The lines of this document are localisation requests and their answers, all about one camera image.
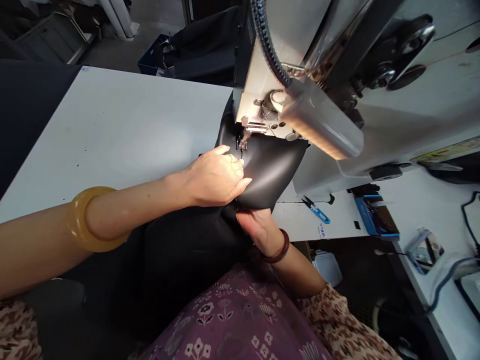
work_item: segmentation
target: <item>amber bangle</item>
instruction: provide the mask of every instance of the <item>amber bangle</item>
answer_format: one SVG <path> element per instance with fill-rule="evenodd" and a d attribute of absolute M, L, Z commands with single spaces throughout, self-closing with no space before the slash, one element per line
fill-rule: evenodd
<path fill-rule="evenodd" d="M 280 229 L 280 231 L 283 234 L 283 248 L 281 249 L 280 253 L 273 257 L 268 257 L 261 254 L 262 260 L 268 264 L 276 264 L 280 262 L 285 257 L 285 255 L 287 255 L 287 252 L 289 251 L 289 247 L 290 247 L 289 235 L 283 229 Z"/>
<path fill-rule="evenodd" d="M 93 235 L 85 221 L 85 212 L 87 206 L 93 198 L 116 191 L 114 188 L 106 186 L 96 186 L 88 188 L 79 193 L 69 204 L 66 213 L 66 223 L 75 242 L 81 248 L 93 252 L 104 253 L 118 248 L 130 236 L 130 232 L 123 234 L 115 239 L 101 239 Z"/>

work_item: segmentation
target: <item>white tabletop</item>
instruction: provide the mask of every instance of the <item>white tabletop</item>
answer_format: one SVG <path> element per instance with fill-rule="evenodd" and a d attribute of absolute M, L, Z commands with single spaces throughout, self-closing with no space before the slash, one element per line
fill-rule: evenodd
<path fill-rule="evenodd" d="M 196 82 L 83 67 L 0 201 L 0 223 L 69 202 L 92 186 L 126 188 L 186 167 L 210 150 L 232 89 Z M 404 248 L 425 226 L 450 252 L 471 254 L 460 204 L 471 187 L 420 176 L 418 170 L 380 183 L 400 229 Z M 323 224 L 290 184 L 273 217 L 292 241 L 365 236 L 353 197 L 334 194 L 333 205 L 318 203 L 331 219 Z M 313 201 L 328 200 L 312 198 Z M 354 221 L 360 223 L 360 230 Z M 480 228 L 474 229 L 480 234 Z M 434 275 L 403 265 L 420 296 L 431 301 Z M 480 324 L 452 283 L 442 291 L 432 322 L 457 359 L 480 356 Z"/>
<path fill-rule="evenodd" d="M 474 255 L 460 205 L 468 202 L 472 191 L 480 190 L 480 186 L 450 184 L 430 176 L 424 169 L 376 184 L 383 199 L 393 202 L 387 207 L 400 231 L 397 251 L 405 252 L 420 228 L 433 232 L 445 249 L 445 255 L 427 275 L 420 275 L 405 256 L 400 256 L 420 301 L 431 304 L 435 287 L 452 263 Z M 480 202 L 469 205 L 466 211 L 473 233 L 480 238 Z M 453 281 L 442 289 L 438 307 L 429 319 L 452 359 L 480 359 L 480 322 Z"/>
<path fill-rule="evenodd" d="M 0 201 L 0 223 L 181 170 L 217 140 L 229 87 L 84 66 Z"/>

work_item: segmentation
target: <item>label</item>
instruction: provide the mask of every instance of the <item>label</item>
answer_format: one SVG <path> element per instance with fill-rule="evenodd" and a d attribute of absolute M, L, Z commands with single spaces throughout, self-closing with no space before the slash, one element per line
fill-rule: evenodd
<path fill-rule="evenodd" d="M 320 239 L 325 239 L 326 236 L 325 236 L 325 229 L 323 224 L 320 224 L 319 226 L 317 226 L 316 229 L 318 230 L 318 236 L 320 236 Z"/>
<path fill-rule="evenodd" d="M 480 148 L 480 136 L 414 157 L 412 162 L 439 163 L 447 158 Z"/>

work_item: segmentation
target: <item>white container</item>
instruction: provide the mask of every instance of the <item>white container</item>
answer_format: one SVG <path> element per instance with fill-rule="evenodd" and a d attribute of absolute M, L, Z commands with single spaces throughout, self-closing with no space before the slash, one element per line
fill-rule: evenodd
<path fill-rule="evenodd" d="M 338 286 L 342 282 L 342 273 L 335 255 L 331 252 L 317 251 L 315 260 L 311 262 L 320 275 L 329 282 L 333 287 Z"/>

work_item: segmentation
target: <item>yellow bangle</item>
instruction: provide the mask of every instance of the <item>yellow bangle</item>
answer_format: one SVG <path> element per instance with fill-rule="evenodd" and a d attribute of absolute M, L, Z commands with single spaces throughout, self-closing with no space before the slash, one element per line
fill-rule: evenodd
<path fill-rule="evenodd" d="M 90 232 L 85 222 L 85 212 L 90 201 L 94 197 L 114 191 L 116 191 L 114 188 L 107 186 L 91 187 L 79 193 L 71 201 L 66 214 L 66 222 L 73 238 L 81 248 L 93 253 L 104 253 L 118 248 L 130 236 L 130 232 L 128 232 L 115 239 L 99 239 Z"/>

